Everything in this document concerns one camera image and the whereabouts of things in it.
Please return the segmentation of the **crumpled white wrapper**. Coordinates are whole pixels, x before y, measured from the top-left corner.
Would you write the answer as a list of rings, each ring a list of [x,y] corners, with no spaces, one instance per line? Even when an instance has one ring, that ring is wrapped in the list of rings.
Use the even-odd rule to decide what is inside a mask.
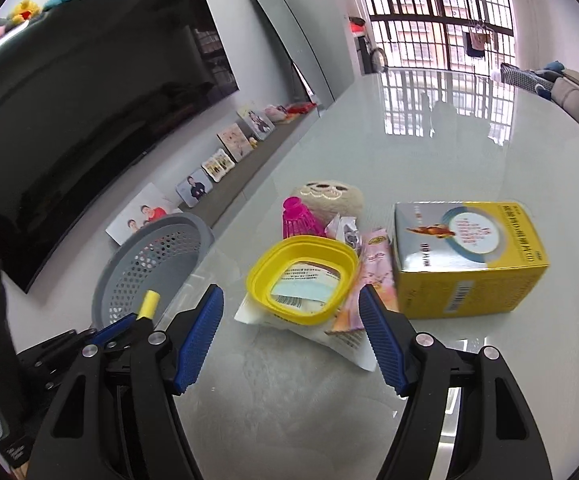
[[[357,255],[362,249],[362,236],[355,217],[337,214],[325,227],[325,235],[350,247]]]

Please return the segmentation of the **yellow medicine box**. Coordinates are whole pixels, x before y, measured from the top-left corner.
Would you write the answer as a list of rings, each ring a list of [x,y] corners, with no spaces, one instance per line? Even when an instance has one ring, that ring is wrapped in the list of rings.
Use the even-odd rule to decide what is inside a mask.
[[[511,312],[550,266],[516,202],[400,202],[393,253],[399,309],[408,318]]]

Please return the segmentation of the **large family photo frame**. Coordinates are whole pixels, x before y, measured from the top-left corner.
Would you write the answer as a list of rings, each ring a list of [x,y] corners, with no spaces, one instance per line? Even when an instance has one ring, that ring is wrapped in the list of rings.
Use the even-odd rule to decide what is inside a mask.
[[[106,227],[105,233],[116,244],[122,245],[143,226],[177,211],[178,207],[175,203],[168,200],[155,184],[148,183],[116,214]]]

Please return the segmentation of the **grey wooden tv console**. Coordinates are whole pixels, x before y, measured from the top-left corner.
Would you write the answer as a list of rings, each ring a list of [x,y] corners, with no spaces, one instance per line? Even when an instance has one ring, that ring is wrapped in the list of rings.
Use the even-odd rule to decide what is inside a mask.
[[[238,162],[198,205],[190,208],[181,202],[179,209],[195,214],[212,232],[220,235],[319,118],[318,110],[311,110],[288,125],[280,125],[252,154]]]

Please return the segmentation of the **yellow plastic lid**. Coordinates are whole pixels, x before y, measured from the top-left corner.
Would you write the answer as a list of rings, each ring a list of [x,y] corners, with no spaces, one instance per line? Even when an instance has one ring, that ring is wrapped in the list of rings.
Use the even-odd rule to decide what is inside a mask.
[[[358,266],[355,251],[338,240],[288,237],[250,269],[246,289],[258,304],[286,322],[320,325],[346,299]]]

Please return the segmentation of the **beige plush toy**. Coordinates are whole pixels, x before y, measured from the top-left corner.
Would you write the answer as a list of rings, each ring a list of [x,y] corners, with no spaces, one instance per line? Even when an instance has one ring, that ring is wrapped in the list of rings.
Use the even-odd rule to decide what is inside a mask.
[[[294,188],[296,196],[308,207],[323,226],[339,214],[358,218],[363,211],[364,198],[356,186],[335,180],[311,181]]]

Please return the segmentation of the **pink plush on console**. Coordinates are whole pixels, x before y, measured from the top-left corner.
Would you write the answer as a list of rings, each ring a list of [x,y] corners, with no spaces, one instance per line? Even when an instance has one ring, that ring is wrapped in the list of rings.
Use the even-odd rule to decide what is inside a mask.
[[[283,106],[268,105],[265,107],[264,113],[273,124],[280,124],[280,122],[288,119],[288,111]]]

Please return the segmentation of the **black wall television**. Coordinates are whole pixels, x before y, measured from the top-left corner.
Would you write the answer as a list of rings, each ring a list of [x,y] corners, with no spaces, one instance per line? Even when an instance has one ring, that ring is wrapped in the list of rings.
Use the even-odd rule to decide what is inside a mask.
[[[0,264],[28,290],[90,205],[238,88],[207,0],[70,0],[0,48]]]

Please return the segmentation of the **scalloped colourful photo frame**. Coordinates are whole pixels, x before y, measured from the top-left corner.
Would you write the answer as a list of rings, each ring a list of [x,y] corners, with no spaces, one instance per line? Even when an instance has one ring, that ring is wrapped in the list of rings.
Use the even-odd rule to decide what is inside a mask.
[[[216,183],[220,182],[234,167],[235,162],[223,148],[219,148],[202,163],[206,174]]]

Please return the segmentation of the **leaning floor mirror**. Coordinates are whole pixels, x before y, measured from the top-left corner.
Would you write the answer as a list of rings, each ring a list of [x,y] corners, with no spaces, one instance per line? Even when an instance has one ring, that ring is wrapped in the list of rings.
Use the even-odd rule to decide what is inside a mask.
[[[315,105],[325,110],[335,101],[322,66],[303,27],[286,0],[254,0],[293,63],[294,70]]]

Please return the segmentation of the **pink snack wrapper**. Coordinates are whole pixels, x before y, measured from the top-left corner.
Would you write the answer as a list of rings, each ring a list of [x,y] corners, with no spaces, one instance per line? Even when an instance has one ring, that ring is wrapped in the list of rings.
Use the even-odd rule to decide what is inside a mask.
[[[365,285],[373,286],[379,299],[383,301],[388,310],[399,311],[397,289],[393,278],[393,255],[385,228],[364,235],[357,277],[344,304],[338,310],[335,321],[329,330],[331,334],[363,330],[359,294]]]

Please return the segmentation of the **red item on console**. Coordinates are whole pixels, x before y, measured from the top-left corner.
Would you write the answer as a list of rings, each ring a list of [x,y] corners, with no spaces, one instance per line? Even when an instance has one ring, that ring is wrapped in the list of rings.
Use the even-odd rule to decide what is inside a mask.
[[[317,105],[311,102],[298,102],[288,105],[286,111],[288,112],[288,115],[306,115],[316,107]]]

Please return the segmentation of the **grey perforated trash basket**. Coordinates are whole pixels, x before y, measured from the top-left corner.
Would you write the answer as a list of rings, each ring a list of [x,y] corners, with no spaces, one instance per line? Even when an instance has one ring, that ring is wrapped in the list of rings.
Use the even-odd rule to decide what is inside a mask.
[[[107,262],[92,299],[92,325],[102,330],[139,312],[149,290],[160,295],[158,322],[214,240],[209,226],[186,212],[143,226]]]

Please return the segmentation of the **yellow plush toy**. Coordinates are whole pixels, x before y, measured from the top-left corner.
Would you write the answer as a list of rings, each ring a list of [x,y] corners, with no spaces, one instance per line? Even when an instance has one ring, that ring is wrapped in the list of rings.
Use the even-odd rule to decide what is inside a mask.
[[[39,15],[41,8],[38,3],[32,0],[20,0],[13,11],[9,14],[9,20],[15,25],[23,24]]]

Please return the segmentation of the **white blue mask package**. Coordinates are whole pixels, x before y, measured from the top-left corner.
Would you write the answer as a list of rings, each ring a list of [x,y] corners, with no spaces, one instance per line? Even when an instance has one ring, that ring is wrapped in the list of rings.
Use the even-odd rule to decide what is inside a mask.
[[[327,266],[317,266],[310,262],[297,262],[290,266],[282,278],[273,286],[272,297],[303,313],[317,313],[324,301],[332,296],[338,285],[339,274]],[[288,322],[247,294],[234,315],[236,322],[246,325],[261,325],[276,330],[290,332],[327,347],[344,356],[345,359],[366,370],[376,370],[376,359],[370,341],[363,330],[352,333],[331,334],[334,318],[319,325],[299,325]]]

